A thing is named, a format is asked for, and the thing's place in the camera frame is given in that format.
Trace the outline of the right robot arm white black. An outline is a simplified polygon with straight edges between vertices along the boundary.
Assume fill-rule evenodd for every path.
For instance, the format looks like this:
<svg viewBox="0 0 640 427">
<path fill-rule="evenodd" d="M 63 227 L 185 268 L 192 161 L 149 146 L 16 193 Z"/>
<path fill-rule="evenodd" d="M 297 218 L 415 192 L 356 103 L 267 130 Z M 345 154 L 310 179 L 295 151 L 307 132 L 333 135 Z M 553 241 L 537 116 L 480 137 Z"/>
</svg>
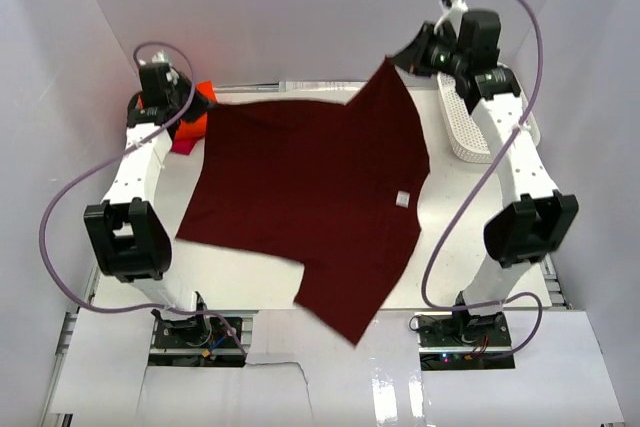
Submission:
<svg viewBox="0 0 640 427">
<path fill-rule="evenodd" d="M 499 180 L 502 208 L 484 225 L 485 257 L 446 317 L 429 334 L 487 342 L 506 331 L 503 307 L 514 289 L 556 251 L 579 204 L 551 179 L 527 128 L 529 103 L 513 71 L 499 62 L 501 21 L 488 9 L 451 6 L 396 53 L 393 64 L 417 77 L 447 77 L 487 144 L 489 174 Z"/>
</svg>

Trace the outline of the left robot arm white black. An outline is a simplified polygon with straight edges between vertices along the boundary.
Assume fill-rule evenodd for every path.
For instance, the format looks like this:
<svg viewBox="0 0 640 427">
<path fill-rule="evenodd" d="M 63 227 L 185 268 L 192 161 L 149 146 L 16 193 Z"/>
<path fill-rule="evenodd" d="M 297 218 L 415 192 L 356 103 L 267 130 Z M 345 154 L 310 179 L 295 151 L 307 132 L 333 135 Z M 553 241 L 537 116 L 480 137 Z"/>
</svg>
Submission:
<svg viewBox="0 0 640 427">
<path fill-rule="evenodd" d="M 189 313 L 200 296 L 170 270 L 172 240 L 154 207 L 164 161 L 179 124 L 195 121 L 213 101 L 159 52 L 139 64 L 141 91 L 127 109 L 126 154 L 98 204 L 84 212 L 84 224 L 101 273 L 141 291 L 156 309 Z"/>
</svg>

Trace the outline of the dark red t shirt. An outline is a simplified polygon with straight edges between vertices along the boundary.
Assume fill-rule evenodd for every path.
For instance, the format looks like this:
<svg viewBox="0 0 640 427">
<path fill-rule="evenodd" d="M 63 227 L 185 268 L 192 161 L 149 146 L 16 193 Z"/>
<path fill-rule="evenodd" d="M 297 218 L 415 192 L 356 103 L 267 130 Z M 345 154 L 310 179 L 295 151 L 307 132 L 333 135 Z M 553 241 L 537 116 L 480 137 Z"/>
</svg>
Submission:
<svg viewBox="0 0 640 427">
<path fill-rule="evenodd" d="M 178 237 L 301 263 L 296 304 L 357 344 L 415 250 L 429 171 L 414 101 L 384 60 L 344 104 L 213 108 Z"/>
</svg>

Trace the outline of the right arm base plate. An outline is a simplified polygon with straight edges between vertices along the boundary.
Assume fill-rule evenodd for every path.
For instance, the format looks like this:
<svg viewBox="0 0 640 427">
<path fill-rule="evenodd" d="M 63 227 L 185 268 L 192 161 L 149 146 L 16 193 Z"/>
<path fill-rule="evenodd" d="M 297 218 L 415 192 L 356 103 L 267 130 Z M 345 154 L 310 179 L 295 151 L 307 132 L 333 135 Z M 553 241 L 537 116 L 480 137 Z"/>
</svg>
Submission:
<svg viewBox="0 0 640 427">
<path fill-rule="evenodd" d="M 470 317 L 416 313 L 408 322 L 417 334 L 423 372 L 512 370 L 512 339 L 503 313 Z"/>
</svg>

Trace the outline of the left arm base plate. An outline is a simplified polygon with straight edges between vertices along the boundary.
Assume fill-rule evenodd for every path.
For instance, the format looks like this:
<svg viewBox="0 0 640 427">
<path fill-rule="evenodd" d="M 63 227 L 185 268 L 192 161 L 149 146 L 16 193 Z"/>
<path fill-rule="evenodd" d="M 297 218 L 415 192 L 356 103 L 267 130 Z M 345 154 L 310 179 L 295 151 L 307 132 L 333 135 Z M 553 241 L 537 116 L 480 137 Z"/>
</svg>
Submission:
<svg viewBox="0 0 640 427">
<path fill-rule="evenodd" d="M 148 365 L 153 367 L 242 368 L 243 348 L 250 344 L 249 318 L 225 316 L 224 324 L 216 317 L 192 316 L 181 320 L 163 319 L 154 314 Z"/>
</svg>

